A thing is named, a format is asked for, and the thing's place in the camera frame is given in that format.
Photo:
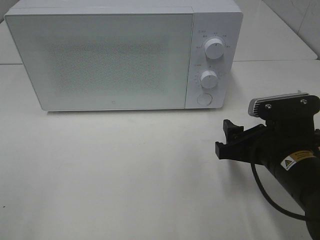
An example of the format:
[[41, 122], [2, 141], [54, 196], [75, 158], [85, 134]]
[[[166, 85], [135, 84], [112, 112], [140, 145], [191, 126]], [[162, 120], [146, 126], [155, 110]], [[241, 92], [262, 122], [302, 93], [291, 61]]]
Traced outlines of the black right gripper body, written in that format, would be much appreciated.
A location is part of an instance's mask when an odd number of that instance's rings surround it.
[[320, 131], [315, 129], [312, 117], [267, 120], [265, 125], [235, 134], [231, 143], [235, 146], [231, 151], [232, 160], [253, 161], [268, 168], [297, 151], [320, 156]]

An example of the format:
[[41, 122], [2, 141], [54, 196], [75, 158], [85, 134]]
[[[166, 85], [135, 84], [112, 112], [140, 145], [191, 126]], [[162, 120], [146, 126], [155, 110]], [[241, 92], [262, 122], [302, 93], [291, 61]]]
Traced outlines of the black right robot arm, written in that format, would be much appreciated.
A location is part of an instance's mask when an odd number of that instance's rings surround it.
[[[220, 160], [249, 163], [256, 184], [277, 211], [305, 222], [313, 240], [320, 238], [320, 131], [311, 116], [268, 119], [245, 130], [223, 121], [226, 143], [216, 142]], [[256, 169], [264, 166], [304, 214], [291, 212], [268, 195]]]

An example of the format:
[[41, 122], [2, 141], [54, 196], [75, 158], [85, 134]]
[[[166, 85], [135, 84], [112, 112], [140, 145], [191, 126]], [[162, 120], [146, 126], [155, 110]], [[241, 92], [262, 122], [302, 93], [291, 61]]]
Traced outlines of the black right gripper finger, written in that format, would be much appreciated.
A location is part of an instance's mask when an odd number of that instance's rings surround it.
[[236, 153], [236, 148], [233, 145], [215, 142], [215, 154], [219, 160], [236, 160]]
[[244, 127], [235, 125], [229, 119], [224, 119], [223, 131], [224, 131], [226, 140], [235, 140], [238, 137], [238, 135], [244, 132]]

